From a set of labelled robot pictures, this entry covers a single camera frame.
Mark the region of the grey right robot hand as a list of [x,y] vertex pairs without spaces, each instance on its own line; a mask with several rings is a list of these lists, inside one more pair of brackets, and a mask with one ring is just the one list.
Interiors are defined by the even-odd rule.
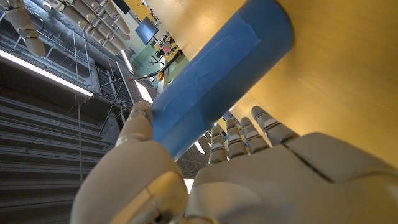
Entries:
[[[69,18],[88,36],[116,55],[124,50],[130,29],[112,1],[109,0],[49,0],[52,8]],[[13,28],[36,57],[45,55],[45,47],[25,10],[24,1],[1,0],[1,7]]]

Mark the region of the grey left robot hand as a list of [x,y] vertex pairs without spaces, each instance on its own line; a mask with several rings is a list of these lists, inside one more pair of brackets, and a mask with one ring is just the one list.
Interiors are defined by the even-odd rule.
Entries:
[[299,136],[255,106],[185,185],[153,140],[152,111],[134,105],[115,147],[88,174],[71,223],[396,223],[397,170],[323,133]]

